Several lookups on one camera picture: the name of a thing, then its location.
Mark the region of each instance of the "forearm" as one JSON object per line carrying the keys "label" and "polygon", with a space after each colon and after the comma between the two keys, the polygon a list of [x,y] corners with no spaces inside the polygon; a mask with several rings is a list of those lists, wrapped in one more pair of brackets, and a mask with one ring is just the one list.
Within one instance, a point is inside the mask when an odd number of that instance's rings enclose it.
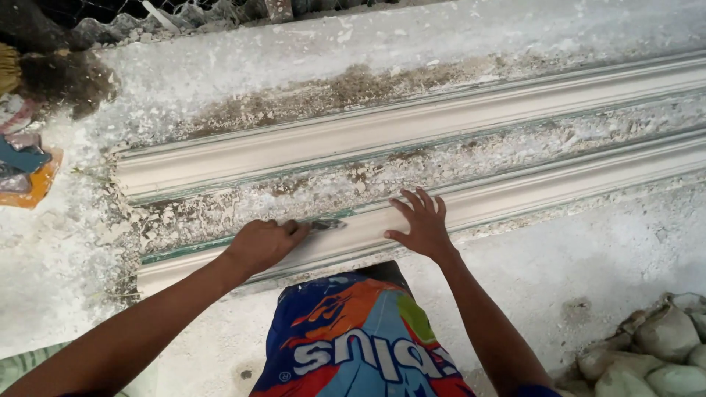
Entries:
{"label": "forearm", "polygon": [[457,251],[437,260],[461,313],[471,344],[500,397],[523,384],[551,387],[532,349],[486,294]]}
{"label": "forearm", "polygon": [[235,285],[209,263],[106,320],[12,385],[2,397],[100,391],[113,396],[140,374],[201,312]]}

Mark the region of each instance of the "hand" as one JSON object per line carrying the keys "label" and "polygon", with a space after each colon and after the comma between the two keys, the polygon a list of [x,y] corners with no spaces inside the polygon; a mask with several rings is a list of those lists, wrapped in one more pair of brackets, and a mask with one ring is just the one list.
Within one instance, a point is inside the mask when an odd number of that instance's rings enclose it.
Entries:
{"label": "hand", "polygon": [[390,204],[405,216],[411,230],[408,235],[397,230],[388,230],[383,236],[401,243],[418,254],[428,256],[436,263],[448,258],[449,255],[458,253],[446,232],[444,224],[446,204],[441,197],[435,197],[438,204],[437,211],[434,209],[431,197],[421,187],[417,187],[419,197],[406,189],[402,189],[401,193],[409,200],[412,207],[393,198],[390,199]]}
{"label": "hand", "polygon": [[310,231],[311,224],[299,224],[294,220],[288,220],[282,226],[277,226],[275,220],[253,220],[240,229],[219,260],[226,263],[228,273],[244,275],[239,281],[243,283],[283,260]]}

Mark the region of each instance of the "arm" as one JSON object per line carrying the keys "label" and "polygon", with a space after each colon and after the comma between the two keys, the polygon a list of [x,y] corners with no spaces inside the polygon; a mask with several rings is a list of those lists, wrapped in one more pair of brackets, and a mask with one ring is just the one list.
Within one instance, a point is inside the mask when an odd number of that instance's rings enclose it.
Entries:
{"label": "arm", "polygon": [[89,331],[26,374],[2,397],[114,396],[201,312],[281,261],[309,233],[293,220],[254,220],[214,261]]}
{"label": "arm", "polygon": [[456,300],[468,338],[500,397],[515,396],[522,385],[551,388],[551,378],[537,356],[478,284],[451,244],[444,225],[446,205],[441,197],[435,198],[437,211],[423,189],[418,187],[417,194],[419,197],[402,190],[412,208],[399,200],[390,200],[409,221],[411,231],[406,235],[388,230],[385,237],[428,256],[439,265]]}

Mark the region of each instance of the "orange board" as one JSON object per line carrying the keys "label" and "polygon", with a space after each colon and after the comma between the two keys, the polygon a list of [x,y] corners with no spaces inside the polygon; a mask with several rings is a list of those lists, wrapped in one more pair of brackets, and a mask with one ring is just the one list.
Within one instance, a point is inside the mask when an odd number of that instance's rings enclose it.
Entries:
{"label": "orange board", "polygon": [[61,160],[64,158],[62,149],[44,149],[52,154],[52,160],[38,171],[30,174],[32,191],[29,193],[0,193],[0,206],[13,206],[32,209],[47,195],[52,187],[56,172],[59,171]]}

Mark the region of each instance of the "blue object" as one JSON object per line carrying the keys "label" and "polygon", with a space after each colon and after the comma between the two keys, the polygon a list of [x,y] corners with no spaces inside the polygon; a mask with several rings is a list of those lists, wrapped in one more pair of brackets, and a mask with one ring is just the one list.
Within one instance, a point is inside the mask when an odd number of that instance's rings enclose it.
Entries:
{"label": "blue object", "polygon": [[0,161],[22,172],[31,174],[44,164],[47,164],[51,159],[52,155],[42,152],[39,148],[29,147],[17,151],[4,137],[0,139]]}

